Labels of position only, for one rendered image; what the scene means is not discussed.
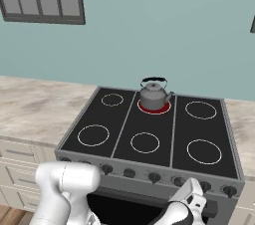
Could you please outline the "cream base cupboard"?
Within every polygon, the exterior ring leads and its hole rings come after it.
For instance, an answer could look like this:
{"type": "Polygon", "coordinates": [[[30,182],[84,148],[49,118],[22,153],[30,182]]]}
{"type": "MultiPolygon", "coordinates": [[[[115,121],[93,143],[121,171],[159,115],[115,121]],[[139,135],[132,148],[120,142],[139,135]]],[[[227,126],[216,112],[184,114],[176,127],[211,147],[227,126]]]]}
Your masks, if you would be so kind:
{"type": "Polygon", "coordinates": [[[255,225],[255,181],[246,181],[237,207],[245,211],[245,225],[255,225]]]}

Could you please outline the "grey stove with black hob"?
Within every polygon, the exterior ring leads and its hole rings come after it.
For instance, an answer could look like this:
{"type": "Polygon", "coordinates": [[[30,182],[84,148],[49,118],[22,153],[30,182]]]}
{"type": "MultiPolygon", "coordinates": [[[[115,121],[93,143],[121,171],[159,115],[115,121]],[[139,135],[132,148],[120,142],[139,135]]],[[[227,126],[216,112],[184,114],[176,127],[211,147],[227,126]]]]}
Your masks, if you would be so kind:
{"type": "Polygon", "coordinates": [[[225,102],[220,99],[174,95],[159,114],[139,106],[133,90],[97,88],[55,150],[57,159],[87,160],[102,175],[94,194],[128,197],[162,204],[180,187],[175,177],[193,177],[211,184],[203,192],[217,204],[216,219],[228,225],[244,186],[225,102]],[[105,175],[102,165],[113,167],[105,175]],[[124,176],[126,168],[135,177],[124,176]],[[152,183],[148,175],[160,175],[152,183]],[[237,193],[229,198],[225,186],[237,193]]]}

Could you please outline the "grey steel kettle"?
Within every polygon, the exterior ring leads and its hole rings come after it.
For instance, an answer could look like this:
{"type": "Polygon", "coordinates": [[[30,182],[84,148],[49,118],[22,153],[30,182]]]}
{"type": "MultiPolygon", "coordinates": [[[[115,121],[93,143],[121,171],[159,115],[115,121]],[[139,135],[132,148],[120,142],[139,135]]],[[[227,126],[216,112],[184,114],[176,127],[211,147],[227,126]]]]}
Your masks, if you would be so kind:
{"type": "Polygon", "coordinates": [[[150,111],[161,110],[173,96],[173,92],[167,93],[167,79],[163,77],[148,77],[140,82],[140,105],[150,111]]]}

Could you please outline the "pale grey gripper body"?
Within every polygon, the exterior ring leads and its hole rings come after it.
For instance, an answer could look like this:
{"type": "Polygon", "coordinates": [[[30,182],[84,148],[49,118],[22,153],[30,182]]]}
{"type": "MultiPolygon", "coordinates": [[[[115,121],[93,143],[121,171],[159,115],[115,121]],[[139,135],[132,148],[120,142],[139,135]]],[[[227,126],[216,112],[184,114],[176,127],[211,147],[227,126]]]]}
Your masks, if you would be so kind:
{"type": "Polygon", "coordinates": [[[170,201],[179,201],[188,207],[204,207],[205,197],[202,188],[197,179],[190,177],[186,182],[174,193],[170,201]]]}

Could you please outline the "black oven door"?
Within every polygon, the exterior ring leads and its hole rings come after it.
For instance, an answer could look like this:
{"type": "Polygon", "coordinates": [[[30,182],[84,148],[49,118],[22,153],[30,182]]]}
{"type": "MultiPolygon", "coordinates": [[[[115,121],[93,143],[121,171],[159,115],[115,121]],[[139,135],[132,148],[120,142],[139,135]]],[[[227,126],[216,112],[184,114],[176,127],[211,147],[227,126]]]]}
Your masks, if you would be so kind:
{"type": "Polygon", "coordinates": [[[88,199],[104,225],[221,225],[216,202],[199,195],[173,195],[162,204],[100,194],[88,199]]]}

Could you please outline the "cream drawer front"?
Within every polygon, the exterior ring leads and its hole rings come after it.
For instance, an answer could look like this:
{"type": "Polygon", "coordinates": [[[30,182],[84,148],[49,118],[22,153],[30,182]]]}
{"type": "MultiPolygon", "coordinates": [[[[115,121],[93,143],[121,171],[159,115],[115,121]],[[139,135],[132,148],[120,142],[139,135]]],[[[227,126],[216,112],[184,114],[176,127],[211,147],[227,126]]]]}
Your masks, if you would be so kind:
{"type": "Polygon", "coordinates": [[[38,194],[34,194],[34,193],[29,193],[29,192],[18,192],[18,195],[21,199],[21,202],[23,204],[23,207],[25,209],[32,209],[35,210],[37,207],[34,206],[30,206],[28,205],[28,203],[35,203],[37,205],[39,205],[40,202],[40,196],[38,194]]]}
{"type": "Polygon", "coordinates": [[[34,188],[34,189],[38,188],[37,184],[29,184],[29,183],[24,183],[17,180],[18,178],[21,178],[21,179],[35,181],[35,173],[36,173],[35,169],[6,166],[5,170],[7,174],[9,175],[12,185],[26,187],[26,188],[34,188]]]}
{"type": "Polygon", "coordinates": [[[34,156],[23,156],[23,155],[18,155],[18,154],[7,154],[5,155],[5,149],[12,149],[16,151],[21,151],[21,152],[27,152],[27,153],[33,153],[33,150],[31,146],[27,143],[20,143],[16,141],[9,141],[9,140],[4,140],[0,139],[0,154],[4,158],[9,158],[9,159],[15,159],[19,161],[24,161],[24,162],[29,162],[29,163],[35,163],[35,154],[34,156]]]}

